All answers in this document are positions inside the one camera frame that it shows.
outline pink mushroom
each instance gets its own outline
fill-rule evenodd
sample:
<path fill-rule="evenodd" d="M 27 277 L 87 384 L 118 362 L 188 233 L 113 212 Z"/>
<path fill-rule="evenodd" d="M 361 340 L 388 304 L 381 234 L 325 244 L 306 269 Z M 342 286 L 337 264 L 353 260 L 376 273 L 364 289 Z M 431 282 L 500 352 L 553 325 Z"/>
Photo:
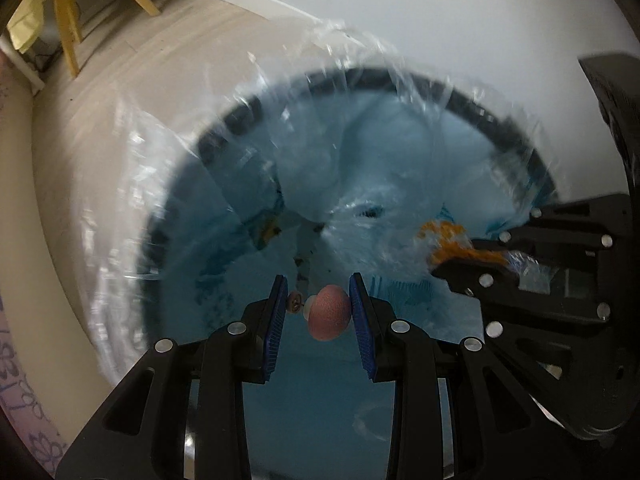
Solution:
<path fill-rule="evenodd" d="M 306 300 L 303 313 L 311 337 L 317 341 L 331 341 L 349 325 L 351 301 L 340 286 L 327 285 Z"/>

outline clear plastic wrap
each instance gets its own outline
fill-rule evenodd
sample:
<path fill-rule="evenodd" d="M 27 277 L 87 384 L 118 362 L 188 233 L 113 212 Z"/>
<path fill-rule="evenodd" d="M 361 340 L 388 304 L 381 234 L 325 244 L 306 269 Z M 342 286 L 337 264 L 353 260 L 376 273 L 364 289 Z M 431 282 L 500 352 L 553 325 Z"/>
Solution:
<path fill-rule="evenodd" d="M 558 273 L 557 267 L 540 264 L 535 258 L 520 251 L 511 251 L 506 255 L 509 266 L 520 276 L 521 290 L 551 294 L 551 280 Z"/>
<path fill-rule="evenodd" d="M 229 59 L 209 49 L 173 60 L 185 79 L 164 84 L 172 107 L 154 107 L 157 81 L 122 94 L 113 224 L 102 225 L 95 198 L 77 200 L 88 325 L 108 378 L 159 337 L 199 340 L 236 320 L 276 274 L 306 296 L 360 272 L 372 296 L 432 336 L 482 337 L 478 302 L 430 275 L 438 244 L 424 226 L 494 238 L 553 200 L 558 166 L 540 125 L 486 86 L 339 23 L 269 22 L 220 40 Z M 278 371 L 288 371 L 266 390 L 245 388 L 257 468 L 382 476 L 393 392 L 372 389 L 359 359 L 352 328 L 318 343 L 302 316 L 287 318 Z M 309 406 L 334 397 L 340 408 L 323 416 L 336 428 L 314 433 Z M 290 434 L 344 445 L 332 464 L 309 449 L 296 461 L 270 444 Z"/>

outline metal screw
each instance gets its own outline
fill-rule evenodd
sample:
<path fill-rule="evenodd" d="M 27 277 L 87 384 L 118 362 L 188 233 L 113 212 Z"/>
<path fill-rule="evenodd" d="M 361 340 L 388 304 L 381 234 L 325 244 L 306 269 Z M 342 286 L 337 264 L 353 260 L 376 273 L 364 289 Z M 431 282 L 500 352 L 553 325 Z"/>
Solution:
<path fill-rule="evenodd" d="M 240 335 L 246 331 L 246 325 L 242 321 L 235 321 L 226 327 L 226 331 L 231 335 Z"/>
<path fill-rule="evenodd" d="M 478 278 L 478 283 L 484 286 L 484 288 L 489 288 L 494 284 L 494 277 L 490 274 L 483 274 Z"/>
<path fill-rule="evenodd" d="M 174 347 L 174 342 L 171 341 L 170 339 L 161 339 L 156 343 L 156 346 L 155 346 L 156 352 L 160 352 L 161 354 L 168 352 L 173 347 Z"/>
<path fill-rule="evenodd" d="M 475 337 L 470 337 L 469 339 L 465 339 L 465 348 L 470 352 L 478 352 L 482 349 L 482 342 Z"/>
<path fill-rule="evenodd" d="M 391 324 L 391 330 L 393 330 L 397 334 L 404 334 L 405 332 L 409 332 L 410 328 L 411 326 L 406 321 L 403 321 L 402 319 L 396 319 Z"/>
<path fill-rule="evenodd" d="M 499 321 L 492 321 L 486 326 L 484 331 L 491 339 L 495 339 L 502 335 L 502 332 L 504 332 L 504 327 Z"/>
<path fill-rule="evenodd" d="M 611 316 L 611 307 L 607 303 L 601 303 L 598 305 L 596 313 L 601 320 L 606 321 Z"/>

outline white wall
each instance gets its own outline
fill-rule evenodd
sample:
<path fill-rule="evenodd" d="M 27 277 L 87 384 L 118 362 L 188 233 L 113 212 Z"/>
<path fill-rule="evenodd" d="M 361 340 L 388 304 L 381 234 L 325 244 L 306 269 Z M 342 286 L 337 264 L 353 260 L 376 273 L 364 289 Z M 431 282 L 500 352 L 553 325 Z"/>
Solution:
<path fill-rule="evenodd" d="M 622 165 L 576 61 L 640 55 L 613 0 L 281 0 L 341 18 L 405 55 L 476 76 L 542 118 L 573 197 L 626 189 Z M 589 178 L 596 167 L 606 168 Z"/>

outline wooden floor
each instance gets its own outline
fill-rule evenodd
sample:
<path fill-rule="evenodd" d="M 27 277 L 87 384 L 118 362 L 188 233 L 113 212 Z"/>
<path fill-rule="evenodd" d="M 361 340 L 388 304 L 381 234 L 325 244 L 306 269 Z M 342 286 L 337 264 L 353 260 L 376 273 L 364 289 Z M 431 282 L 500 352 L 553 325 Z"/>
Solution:
<path fill-rule="evenodd" d="M 118 100 L 127 99 L 140 81 L 153 80 L 158 83 L 147 93 L 145 110 L 159 117 L 171 114 L 180 85 L 188 84 L 181 77 L 184 60 L 193 67 L 194 57 L 203 63 L 207 56 L 215 58 L 220 37 L 263 21 L 220 0 L 154 1 L 162 11 L 156 18 L 132 0 L 117 0 L 87 23 L 85 39 L 76 46 L 78 78 L 71 79 L 58 59 L 34 101 L 40 218 L 58 276 L 83 326 L 82 297 L 92 289 L 95 270 L 84 267 L 83 228 L 96 223 L 99 250 L 113 237 L 114 191 L 124 152 L 122 140 L 113 135 Z"/>

